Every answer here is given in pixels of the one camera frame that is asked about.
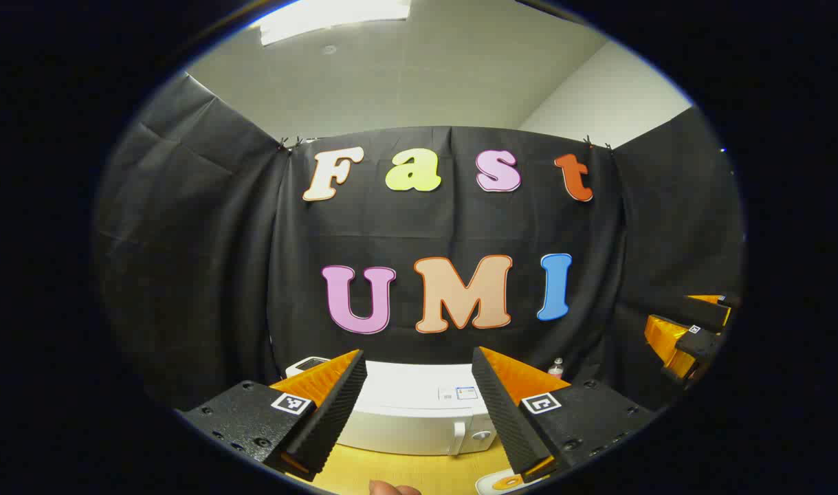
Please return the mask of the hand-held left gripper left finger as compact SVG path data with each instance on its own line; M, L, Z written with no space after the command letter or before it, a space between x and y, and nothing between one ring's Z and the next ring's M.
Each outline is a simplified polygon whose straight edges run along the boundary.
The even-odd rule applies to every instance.
M368 376L353 350L274 384L243 380L177 416L199 435L268 469L312 482Z

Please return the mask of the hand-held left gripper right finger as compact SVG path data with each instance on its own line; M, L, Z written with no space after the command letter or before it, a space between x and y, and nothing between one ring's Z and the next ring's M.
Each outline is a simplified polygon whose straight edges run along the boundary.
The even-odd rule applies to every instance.
M600 380L570 384L483 346L473 349L472 375L511 470L525 482L579 469L657 416Z

